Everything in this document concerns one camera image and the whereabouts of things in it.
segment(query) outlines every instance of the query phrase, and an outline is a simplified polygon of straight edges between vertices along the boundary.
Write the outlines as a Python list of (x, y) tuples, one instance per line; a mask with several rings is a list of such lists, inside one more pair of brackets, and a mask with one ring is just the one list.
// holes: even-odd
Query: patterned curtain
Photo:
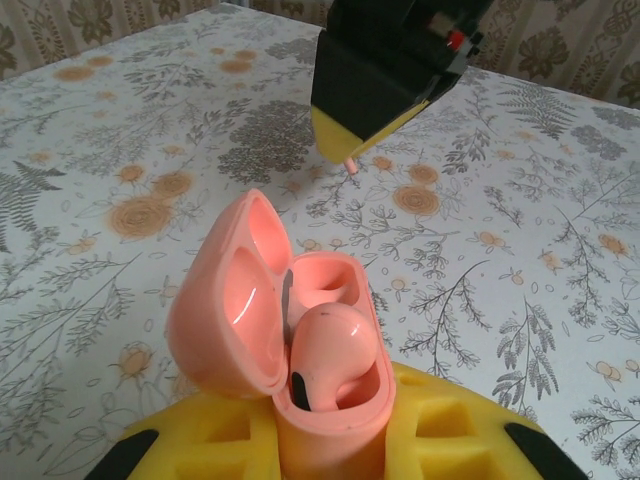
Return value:
[(0, 0), (0, 80), (218, 4), (218, 0)]
[[(332, 0), (250, 3), (324, 25)], [(495, 0), (482, 28), (487, 42), (476, 66), (640, 107), (640, 0)]]

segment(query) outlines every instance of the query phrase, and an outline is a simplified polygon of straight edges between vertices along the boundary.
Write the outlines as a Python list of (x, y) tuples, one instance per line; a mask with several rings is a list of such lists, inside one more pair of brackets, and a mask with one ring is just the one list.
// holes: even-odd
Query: pink tip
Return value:
[(353, 161), (353, 158), (347, 158), (344, 162), (344, 166), (349, 172), (349, 175), (355, 175), (358, 173), (358, 167), (356, 166), (356, 162)]

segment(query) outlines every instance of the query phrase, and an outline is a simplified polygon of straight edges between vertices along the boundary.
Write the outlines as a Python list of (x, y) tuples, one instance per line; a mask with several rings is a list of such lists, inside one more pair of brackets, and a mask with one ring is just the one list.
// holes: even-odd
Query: floral tablecloth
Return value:
[(367, 267), (394, 360), (640, 475), (640, 116), (470, 69), (360, 159), (314, 148), (318, 29), (224, 5), (0, 83), (0, 468), (82, 478), (192, 388), (164, 323), (249, 188)]

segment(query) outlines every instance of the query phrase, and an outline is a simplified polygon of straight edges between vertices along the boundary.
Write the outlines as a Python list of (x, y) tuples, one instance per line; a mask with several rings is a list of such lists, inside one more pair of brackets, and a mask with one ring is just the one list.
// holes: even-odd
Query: tablecloth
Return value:
[(82, 478), (193, 391), (168, 308), (260, 188), (296, 253), (366, 266), (393, 360), (638, 478), (638, 112), (471, 68), (351, 178), (314, 148), (318, 31), (223, 5), (0, 83), (2, 477)]

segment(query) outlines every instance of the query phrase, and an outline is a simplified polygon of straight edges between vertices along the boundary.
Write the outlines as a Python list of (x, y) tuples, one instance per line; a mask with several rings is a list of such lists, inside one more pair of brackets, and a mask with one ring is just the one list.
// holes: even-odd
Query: earbud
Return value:
[(367, 373), (377, 354), (377, 332), (356, 308), (324, 303), (309, 309), (291, 345), (293, 403), (312, 412), (338, 410), (340, 387)]

